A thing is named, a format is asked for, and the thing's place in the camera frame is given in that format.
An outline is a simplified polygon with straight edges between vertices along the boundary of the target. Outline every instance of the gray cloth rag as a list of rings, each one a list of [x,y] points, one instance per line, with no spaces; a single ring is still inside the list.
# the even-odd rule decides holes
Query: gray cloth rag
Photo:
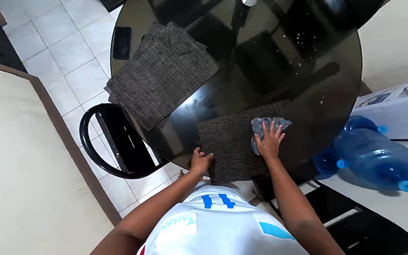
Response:
[[[275,131],[278,130],[278,127],[282,125],[281,132],[283,132],[288,126],[292,124],[292,121],[285,120],[280,117],[275,118],[254,118],[251,121],[251,126],[253,128],[253,132],[258,133],[261,141],[264,139],[264,131],[262,130],[262,122],[265,121],[265,126],[267,129],[270,129],[270,124],[272,121],[275,121]],[[251,149],[253,150],[254,154],[259,155],[258,146],[256,145],[256,141],[254,140],[254,136],[251,138]]]

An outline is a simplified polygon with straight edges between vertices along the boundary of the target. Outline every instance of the white tile floor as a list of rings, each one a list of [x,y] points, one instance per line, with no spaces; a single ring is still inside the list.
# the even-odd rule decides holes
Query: white tile floor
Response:
[[[111,37],[121,7],[108,13],[99,0],[0,0],[0,11],[8,22],[4,30],[27,71],[41,79],[121,217],[177,180],[182,168],[173,163],[139,180],[109,175],[90,161],[78,136],[84,112],[108,100],[103,87],[111,77]],[[91,124],[94,148],[118,167],[95,117]],[[254,197],[252,182],[235,184],[247,200]]]

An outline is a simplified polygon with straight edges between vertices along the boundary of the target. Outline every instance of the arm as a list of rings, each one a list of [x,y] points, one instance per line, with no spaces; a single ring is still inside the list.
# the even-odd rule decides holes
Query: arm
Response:
[[[264,140],[255,134],[258,152],[263,156],[272,176],[278,209],[284,225],[310,255],[344,255],[344,252],[320,222],[305,195],[294,183],[278,159],[278,147],[285,136],[281,126],[275,132],[274,123],[266,129]]]
[[[193,151],[190,171],[130,212],[100,243],[91,255],[136,254],[158,221],[174,205],[182,202],[202,180],[213,154],[204,157]]]

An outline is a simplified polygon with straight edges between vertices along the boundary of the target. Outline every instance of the woven placemat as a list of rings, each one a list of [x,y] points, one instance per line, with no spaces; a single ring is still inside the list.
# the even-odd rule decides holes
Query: woven placemat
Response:
[[[256,117],[290,119],[292,113],[289,104],[289,101],[275,102],[198,124],[203,152],[214,153],[214,173],[210,177],[215,184],[269,175],[264,160],[251,150],[251,121]]]
[[[153,24],[133,59],[107,83],[117,102],[151,130],[219,69],[205,46],[174,25]]]

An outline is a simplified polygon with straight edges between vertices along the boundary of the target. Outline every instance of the white wall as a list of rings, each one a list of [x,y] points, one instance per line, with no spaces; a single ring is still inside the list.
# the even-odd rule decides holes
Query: white wall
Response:
[[[391,0],[359,35],[362,80],[373,92],[408,82],[408,0]]]
[[[0,71],[0,255],[85,255],[111,229],[30,82]]]

